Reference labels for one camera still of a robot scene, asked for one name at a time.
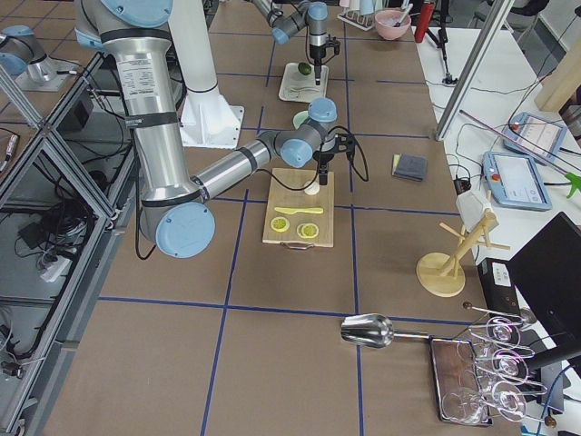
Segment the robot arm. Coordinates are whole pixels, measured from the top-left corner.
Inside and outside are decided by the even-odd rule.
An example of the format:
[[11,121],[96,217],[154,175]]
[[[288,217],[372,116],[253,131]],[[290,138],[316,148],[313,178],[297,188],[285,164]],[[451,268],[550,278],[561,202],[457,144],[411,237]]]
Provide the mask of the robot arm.
[[335,103],[319,97],[291,131],[261,133],[195,175],[185,146],[222,146],[241,124],[221,94],[208,26],[199,1],[78,1],[81,45],[111,55],[137,140],[143,169],[138,229],[157,248],[190,258],[211,242],[215,220],[207,203],[274,158],[301,168],[330,147]]
[[340,53],[340,41],[328,32],[328,6],[321,1],[299,1],[290,15],[275,5],[274,1],[252,0],[271,28],[275,42],[285,45],[292,36],[308,29],[307,56],[313,65],[315,85],[321,85],[322,66],[326,64],[327,50],[333,56]]

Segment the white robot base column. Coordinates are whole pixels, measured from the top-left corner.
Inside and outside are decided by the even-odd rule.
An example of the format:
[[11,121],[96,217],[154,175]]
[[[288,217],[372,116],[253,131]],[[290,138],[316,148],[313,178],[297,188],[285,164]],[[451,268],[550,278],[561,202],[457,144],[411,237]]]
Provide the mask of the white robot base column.
[[187,90],[181,114],[182,144],[235,148],[244,108],[229,105],[219,89],[202,1],[175,1],[169,26]]

